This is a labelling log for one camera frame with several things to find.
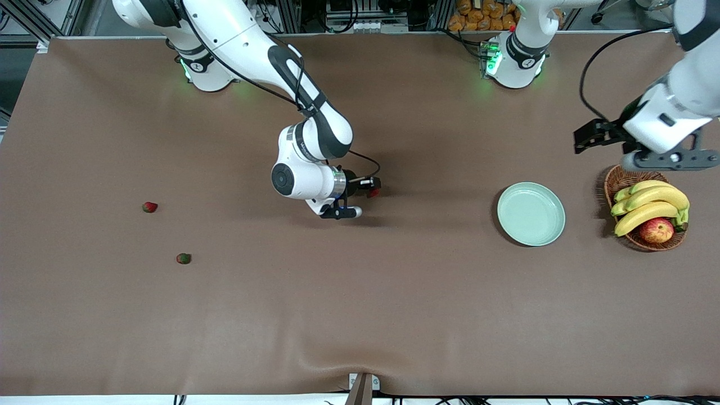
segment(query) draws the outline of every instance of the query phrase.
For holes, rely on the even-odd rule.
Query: plate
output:
[[[549,188],[522,182],[511,185],[500,196],[498,219],[511,238],[528,246],[543,246],[562,233],[565,209]]]

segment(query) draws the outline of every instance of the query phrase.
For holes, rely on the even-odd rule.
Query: apple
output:
[[[651,244],[667,242],[675,234],[675,227],[665,218],[653,218],[640,225],[640,237]]]

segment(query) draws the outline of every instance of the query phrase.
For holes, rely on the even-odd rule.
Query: banana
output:
[[[679,215],[678,209],[669,202],[650,202],[625,215],[623,219],[615,225],[615,234],[617,236],[624,236],[640,226],[643,222],[653,218],[678,218]]]
[[[627,203],[627,200],[622,200],[615,205],[613,205],[612,209],[610,209],[610,214],[613,217],[620,216],[627,214],[628,212],[625,210],[625,204]]]
[[[674,187],[653,186],[635,192],[625,202],[625,210],[632,211],[652,201],[665,201],[681,213],[690,207],[688,197]]]
[[[661,182],[660,180],[645,180],[644,182],[637,183],[634,186],[623,188],[622,190],[618,191],[617,194],[615,194],[615,202],[619,203],[622,200],[625,200],[630,197],[630,195],[635,194],[636,192],[649,188],[649,187],[655,187],[655,186],[665,186],[665,187],[673,187],[672,184],[667,182]]]

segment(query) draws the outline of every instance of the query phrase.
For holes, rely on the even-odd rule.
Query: basket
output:
[[[659,172],[626,172],[620,166],[615,166],[614,168],[612,168],[609,171],[608,175],[605,177],[604,183],[605,198],[608,201],[608,205],[610,207],[613,206],[613,198],[618,191],[622,190],[625,187],[630,187],[637,183],[643,182],[645,180],[659,180],[661,182],[670,183],[668,182],[667,178]],[[675,234],[672,235],[672,238],[670,238],[669,241],[661,244],[651,244],[642,240],[637,228],[633,229],[630,233],[625,235],[625,237],[630,242],[632,242],[632,244],[644,250],[651,252],[663,252],[678,247],[678,245],[680,245],[685,240],[686,234],[687,231],[676,230]]]

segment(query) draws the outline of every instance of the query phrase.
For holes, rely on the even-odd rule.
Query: brown table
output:
[[[271,186],[292,106],[197,91],[161,40],[52,41],[0,148],[0,393],[337,391],[368,371],[405,395],[720,394],[720,172],[670,175],[692,229],[644,254],[595,196],[619,146],[572,152],[580,69],[610,37],[559,35],[518,91],[442,35],[292,39],[383,165],[384,197],[340,222]],[[670,35],[623,41],[588,97],[617,116],[680,57]],[[496,227],[520,181],[564,203],[550,246]]]

